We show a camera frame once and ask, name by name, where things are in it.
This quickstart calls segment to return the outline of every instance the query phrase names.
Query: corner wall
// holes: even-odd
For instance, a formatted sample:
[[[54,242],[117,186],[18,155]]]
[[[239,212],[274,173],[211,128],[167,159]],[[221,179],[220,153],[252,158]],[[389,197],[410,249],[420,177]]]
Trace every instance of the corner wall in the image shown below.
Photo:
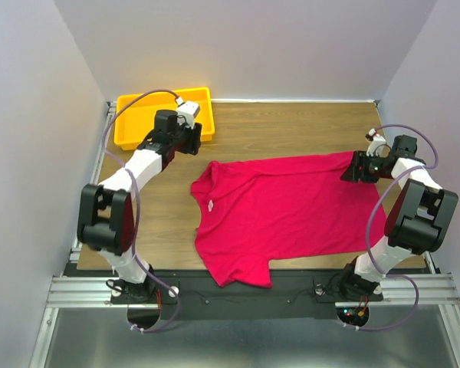
[[[420,129],[439,151],[432,176],[460,198],[460,0],[438,0],[379,105],[382,123]],[[389,132],[395,136],[399,131]],[[432,162],[420,143],[418,156]],[[460,199],[443,246],[433,254],[460,293]]]
[[[52,0],[1,0],[0,367],[29,364],[105,107]]]
[[[104,95],[380,99],[435,0],[55,0]]]

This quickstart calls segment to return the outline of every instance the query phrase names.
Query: wooden surface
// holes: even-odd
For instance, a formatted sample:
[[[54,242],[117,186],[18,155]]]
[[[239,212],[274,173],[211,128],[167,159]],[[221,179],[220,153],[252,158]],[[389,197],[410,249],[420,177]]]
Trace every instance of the wooden surface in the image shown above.
[[[365,150],[365,133],[379,126],[372,103],[214,103],[216,134],[203,143],[197,156],[176,154],[164,172],[141,192],[141,222],[137,249],[157,269],[205,268],[194,247],[200,211],[189,193],[212,160],[220,162]],[[127,161],[132,151],[112,143],[109,150]],[[100,181],[119,166],[110,157],[103,161]],[[379,191],[388,181],[379,182]],[[389,211],[399,192],[386,201]],[[271,268],[343,268],[360,253],[322,255],[271,261]],[[404,261],[402,267],[424,267],[421,257]],[[82,248],[79,269],[110,269],[87,246]]]

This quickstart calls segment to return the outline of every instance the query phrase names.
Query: red t-shirt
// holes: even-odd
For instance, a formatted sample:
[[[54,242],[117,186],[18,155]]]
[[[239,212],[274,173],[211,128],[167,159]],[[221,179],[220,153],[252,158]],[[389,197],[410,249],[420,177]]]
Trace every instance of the red t-shirt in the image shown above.
[[[366,222],[379,195],[373,184],[340,180],[351,157],[210,162],[191,193],[201,209],[195,246],[218,285],[270,288],[271,259],[365,250]],[[385,220],[379,211],[373,244]]]

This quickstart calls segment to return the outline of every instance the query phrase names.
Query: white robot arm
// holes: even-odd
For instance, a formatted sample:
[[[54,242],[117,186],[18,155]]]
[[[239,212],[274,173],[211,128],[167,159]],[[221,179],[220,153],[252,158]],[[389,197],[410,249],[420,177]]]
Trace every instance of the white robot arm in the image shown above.
[[[123,288],[130,294],[145,297],[153,291],[152,281],[136,263],[131,245],[135,225],[132,201],[135,197],[131,171],[141,190],[154,176],[173,160],[175,152],[198,153],[201,129],[195,118],[199,105],[187,101],[176,110],[159,110],[154,129],[137,147],[124,168],[99,185],[87,184],[80,195],[77,237],[89,248],[98,251],[120,277]],[[148,263],[142,260],[146,269]]]
[[[356,151],[342,180],[351,182],[377,182],[379,178],[395,179],[405,171],[424,162],[415,157],[417,140],[411,136],[397,136],[387,157],[377,152],[386,141],[375,130],[366,138],[369,149]],[[401,194],[389,214],[384,236],[372,247],[371,252],[385,274],[404,259],[436,251],[442,244],[452,220],[458,196],[443,189],[424,168],[404,175],[398,181]],[[365,253],[347,264],[340,280],[343,296],[357,297],[379,291],[385,277]]]

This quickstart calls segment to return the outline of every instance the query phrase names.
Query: plastic bin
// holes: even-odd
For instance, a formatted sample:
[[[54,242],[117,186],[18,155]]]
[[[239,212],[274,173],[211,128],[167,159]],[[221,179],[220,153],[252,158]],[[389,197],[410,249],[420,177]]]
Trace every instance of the plastic bin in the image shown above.
[[[202,124],[201,141],[212,140],[215,134],[212,101],[207,87],[175,90],[184,101],[197,102],[200,111],[195,121]],[[117,98],[116,112],[126,106],[139,94],[127,94]],[[157,92],[142,98],[117,118],[114,125],[114,143],[123,150],[135,150],[143,138],[153,129],[153,120],[157,110],[175,110],[174,96],[165,92]]]

